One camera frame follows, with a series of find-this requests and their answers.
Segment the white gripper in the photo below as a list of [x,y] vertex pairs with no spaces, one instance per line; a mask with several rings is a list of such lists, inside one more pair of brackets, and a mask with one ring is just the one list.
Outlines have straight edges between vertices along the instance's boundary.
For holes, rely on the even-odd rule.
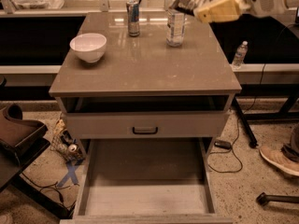
[[236,21],[245,12],[267,17],[285,12],[285,0],[212,0],[193,11],[202,23]]

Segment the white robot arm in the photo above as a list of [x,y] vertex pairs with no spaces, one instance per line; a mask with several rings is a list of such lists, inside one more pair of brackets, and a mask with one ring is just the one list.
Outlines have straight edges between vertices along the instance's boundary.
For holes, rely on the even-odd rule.
[[210,0],[193,11],[201,22],[236,21],[243,14],[281,18],[299,7],[299,0]]

